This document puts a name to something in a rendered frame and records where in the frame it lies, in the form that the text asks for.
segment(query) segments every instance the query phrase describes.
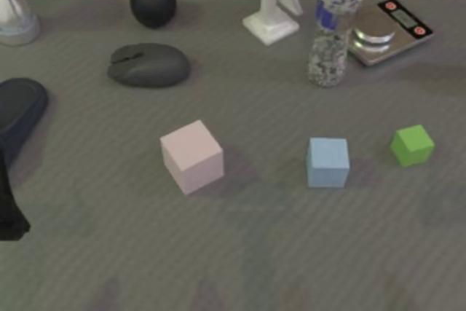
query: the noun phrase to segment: black sphere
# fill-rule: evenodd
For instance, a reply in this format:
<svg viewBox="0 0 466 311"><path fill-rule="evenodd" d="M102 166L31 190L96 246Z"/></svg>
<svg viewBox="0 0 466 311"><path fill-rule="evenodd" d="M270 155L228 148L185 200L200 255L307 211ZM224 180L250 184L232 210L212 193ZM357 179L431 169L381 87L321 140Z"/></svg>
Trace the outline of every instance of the black sphere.
<svg viewBox="0 0 466 311"><path fill-rule="evenodd" d="M130 0L136 20L149 28L158 28L170 22L176 13L176 0Z"/></svg>

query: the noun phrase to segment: kitchen scale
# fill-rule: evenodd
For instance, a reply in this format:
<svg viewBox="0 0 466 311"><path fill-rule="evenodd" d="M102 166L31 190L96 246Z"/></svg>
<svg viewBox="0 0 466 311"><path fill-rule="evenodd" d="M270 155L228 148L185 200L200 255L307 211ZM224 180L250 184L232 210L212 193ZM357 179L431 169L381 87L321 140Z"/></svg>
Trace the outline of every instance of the kitchen scale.
<svg viewBox="0 0 466 311"><path fill-rule="evenodd" d="M373 66L432 37L433 30L398 0L386 0L357 13L349 50Z"/></svg>

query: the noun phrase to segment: table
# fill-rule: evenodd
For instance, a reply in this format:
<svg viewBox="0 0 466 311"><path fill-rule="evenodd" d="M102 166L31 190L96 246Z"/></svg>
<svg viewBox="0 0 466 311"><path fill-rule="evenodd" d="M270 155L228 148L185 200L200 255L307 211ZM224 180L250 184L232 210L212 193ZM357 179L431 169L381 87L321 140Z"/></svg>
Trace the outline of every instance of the table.
<svg viewBox="0 0 466 311"><path fill-rule="evenodd" d="M0 48L2 79L36 79L51 103L11 169L32 230L0 245L3 310L463 310L466 0L402 1L435 40L373 68L351 59L325 90L305 75L312 11L267 48L241 25L258 0L180 0L160 31L127 0L31 0L43 34ZM139 42L183 50L192 78L108 79L110 54ZM196 119L226 177L185 197L159 138ZM417 124L437 149L403 169L388 144ZM346 189L307 188L310 137L348 140Z"/></svg>

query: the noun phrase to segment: blue cube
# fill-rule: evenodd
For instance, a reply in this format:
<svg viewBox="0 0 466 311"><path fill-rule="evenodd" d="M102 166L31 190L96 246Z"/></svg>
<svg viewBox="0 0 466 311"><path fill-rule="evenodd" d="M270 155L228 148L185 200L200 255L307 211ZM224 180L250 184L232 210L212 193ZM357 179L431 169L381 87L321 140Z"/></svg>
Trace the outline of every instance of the blue cube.
<svg viewBox="0 0 466 311"><path fill-rule="evenodd" d="M344 138L311 138L307 152L309 187L343 188L350 171L348 143Z"/></svg>

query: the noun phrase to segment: silver scale platform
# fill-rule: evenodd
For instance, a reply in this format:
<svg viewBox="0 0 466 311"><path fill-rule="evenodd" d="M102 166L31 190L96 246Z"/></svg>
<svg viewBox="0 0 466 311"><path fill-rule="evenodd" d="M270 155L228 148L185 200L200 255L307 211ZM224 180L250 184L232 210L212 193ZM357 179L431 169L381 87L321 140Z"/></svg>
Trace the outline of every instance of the silver scale platform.
<svg viewBox="0 0 466 311"><path fill-rule="evenodd" d="M399 1L361 9L355 19L350 52L373 66L433 37L433 31Z"/></svg>

